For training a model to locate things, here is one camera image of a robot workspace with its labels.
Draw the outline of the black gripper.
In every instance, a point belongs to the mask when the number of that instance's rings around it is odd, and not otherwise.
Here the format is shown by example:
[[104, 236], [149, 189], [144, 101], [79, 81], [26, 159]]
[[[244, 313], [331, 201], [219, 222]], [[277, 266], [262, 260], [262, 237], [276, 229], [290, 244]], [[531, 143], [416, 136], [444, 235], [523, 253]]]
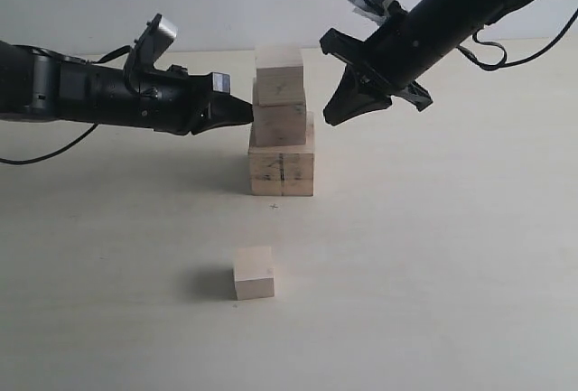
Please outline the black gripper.
[[323, 109], [325, 122], [338, 126], [357, 116], [386, 110], [392, 97], [402, 98], [418, 111], [433, 104], [430, 93], [414, 79], [400, 79], [374, 42], [360, 41], [336, 29], [320, 39], [322, 52], [345, 63], [340, 83]]

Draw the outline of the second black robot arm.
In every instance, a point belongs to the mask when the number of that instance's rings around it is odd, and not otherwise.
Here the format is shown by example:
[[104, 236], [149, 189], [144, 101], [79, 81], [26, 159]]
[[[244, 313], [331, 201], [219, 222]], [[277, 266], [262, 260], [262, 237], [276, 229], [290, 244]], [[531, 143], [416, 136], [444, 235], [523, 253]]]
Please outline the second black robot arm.
[[53, 51], [1, 44], [1, 118], [66, 120], [197, 135], [252, 123], [250, 103], [230, 93], [227, 74], [141, 69], [130, 74]]

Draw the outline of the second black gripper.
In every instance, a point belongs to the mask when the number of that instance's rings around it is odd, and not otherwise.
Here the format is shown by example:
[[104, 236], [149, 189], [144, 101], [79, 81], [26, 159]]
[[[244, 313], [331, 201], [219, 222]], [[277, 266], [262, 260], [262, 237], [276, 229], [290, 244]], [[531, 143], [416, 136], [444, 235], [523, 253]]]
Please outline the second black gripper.
[[253, 106], [230, 95], [230, 77], [184, 70], [143, 73], [135, 84], [141, 126], [173, 135], [198, 135], [254, 121]]

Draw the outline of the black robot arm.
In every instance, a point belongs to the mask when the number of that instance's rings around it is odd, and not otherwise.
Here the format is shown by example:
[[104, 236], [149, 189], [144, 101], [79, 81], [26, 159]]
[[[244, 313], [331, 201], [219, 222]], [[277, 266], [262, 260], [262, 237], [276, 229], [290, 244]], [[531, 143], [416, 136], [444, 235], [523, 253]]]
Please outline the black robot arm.
[[397, 0], [349, 0], [357, 14], [377, 25], [360, 41], [335, 29], [326, 32], [322, 52], [345, 64], [340, 84], [323, 110], [337, 126], [356, 116], [385, 110], [394, 97], [418, 111], [432, 105], [418, 78], [467, 38], [535, 0], [421, 0], [406, 10]]

